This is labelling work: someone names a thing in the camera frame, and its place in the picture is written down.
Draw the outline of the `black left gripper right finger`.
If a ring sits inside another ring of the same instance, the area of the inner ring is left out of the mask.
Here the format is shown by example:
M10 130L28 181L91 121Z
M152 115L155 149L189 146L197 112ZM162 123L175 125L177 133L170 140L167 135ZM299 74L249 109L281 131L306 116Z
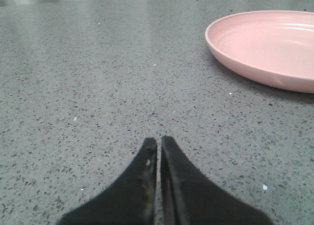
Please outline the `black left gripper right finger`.
M262 211L205 177L173 137L161 140L161 192L167 225L270 225Z

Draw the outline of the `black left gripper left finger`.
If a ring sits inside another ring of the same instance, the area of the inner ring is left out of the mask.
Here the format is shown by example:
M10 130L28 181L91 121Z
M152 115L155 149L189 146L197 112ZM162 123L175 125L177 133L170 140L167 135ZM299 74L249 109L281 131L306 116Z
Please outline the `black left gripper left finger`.
M129 166L102 193L67 213L60 225L152 225L157 141L146 138Z

